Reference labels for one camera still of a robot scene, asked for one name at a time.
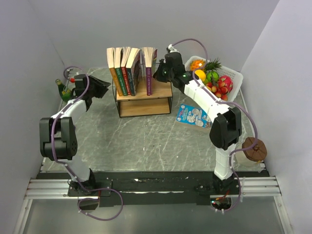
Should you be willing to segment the purple 117-Storey Treehouse book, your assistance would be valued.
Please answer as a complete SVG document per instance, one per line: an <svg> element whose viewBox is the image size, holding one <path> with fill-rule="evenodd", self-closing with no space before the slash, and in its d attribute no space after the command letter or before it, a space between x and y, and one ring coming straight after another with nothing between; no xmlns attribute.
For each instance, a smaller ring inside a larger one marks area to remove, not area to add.
<svg viewBox="0 0 312 234"><path fill-rule="evenodd" d="M146 95L152 95L152 79L156 68L157 48L142 47L143 64L145 67L146 77Z"/></svg>

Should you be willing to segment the orange Treehouse book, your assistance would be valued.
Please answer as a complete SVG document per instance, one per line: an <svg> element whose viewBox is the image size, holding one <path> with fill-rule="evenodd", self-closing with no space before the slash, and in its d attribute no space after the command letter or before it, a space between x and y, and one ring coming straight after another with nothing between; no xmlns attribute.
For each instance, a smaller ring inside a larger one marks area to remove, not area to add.
<svg viewBox="0 0 312 234"><path fill-rule="evenodd" d="M115 48L114 47L107 48L106 54L107 54L108 68L110 70L113 82L115 84L116 91L119 96L123 96L123 92L122 92L122 89L121 89L121 86L120 86L120 83L116 74L115 65L114 65Z"/></svg>

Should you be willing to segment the green 104-Storey Treehouse book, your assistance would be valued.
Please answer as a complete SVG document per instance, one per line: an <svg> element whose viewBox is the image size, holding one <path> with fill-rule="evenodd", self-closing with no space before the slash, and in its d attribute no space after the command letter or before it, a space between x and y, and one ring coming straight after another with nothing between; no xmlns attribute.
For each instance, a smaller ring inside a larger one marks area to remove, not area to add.
<svg viewBox="0 0 312 234"><path fill-rule="evenodd" d="M115 57L114 57L114 68L117 75L117 79L120 85L120 89L123 96L127 96L128 92L123 78L123 73L121 69L121 59L122 59L123 47L115 48Z"/></svg>

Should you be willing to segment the red 13-Storey Treehouse book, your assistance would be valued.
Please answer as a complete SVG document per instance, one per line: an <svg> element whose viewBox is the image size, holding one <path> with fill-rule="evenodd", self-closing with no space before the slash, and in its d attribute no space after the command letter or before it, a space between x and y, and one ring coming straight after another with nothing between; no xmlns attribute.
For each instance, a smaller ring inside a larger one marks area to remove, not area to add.
<svg viewBox="0 0 312 234"><path fill-rule="evenodd" d="M121 67L127 95L131 94L128 73L127 73L127 68L126 68L126 64L127 64L130 52L131 52L131 47L122 47L120 67Z"/></svg>

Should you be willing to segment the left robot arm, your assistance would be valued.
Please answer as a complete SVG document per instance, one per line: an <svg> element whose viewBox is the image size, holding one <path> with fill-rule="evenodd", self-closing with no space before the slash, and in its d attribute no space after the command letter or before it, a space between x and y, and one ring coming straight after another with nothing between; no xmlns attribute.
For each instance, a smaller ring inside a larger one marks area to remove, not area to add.
<svg viewBox="0 0 312 234"><path fill-rule="evenodd" d="M76 75L70 79L73 89L56 80L59 94L65 106L51 117L39 121L40 153L62 165L71 177L71 186L84 195L96 192L97 184L94 173L77 156L78 141L75 123L87 112L93 98L103 98L110 83L89 75Z"/></svg>

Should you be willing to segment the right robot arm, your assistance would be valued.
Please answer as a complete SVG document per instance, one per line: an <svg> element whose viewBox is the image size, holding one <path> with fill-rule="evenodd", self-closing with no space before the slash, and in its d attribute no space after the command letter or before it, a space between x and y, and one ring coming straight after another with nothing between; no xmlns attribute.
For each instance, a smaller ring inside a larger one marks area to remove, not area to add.
<svg viewBox="0 0 312 234"><path fill-rule="evenodd" d="M153 78L160 82L170 82L175 88L195 101L212 121L209 137L216 147L213 182L214 191L224 194L230 189L233 174L230 153L235 150L242 133L241 111L217 99L193 72L186 71L179 52L167 53L160 60Z"/></svg>

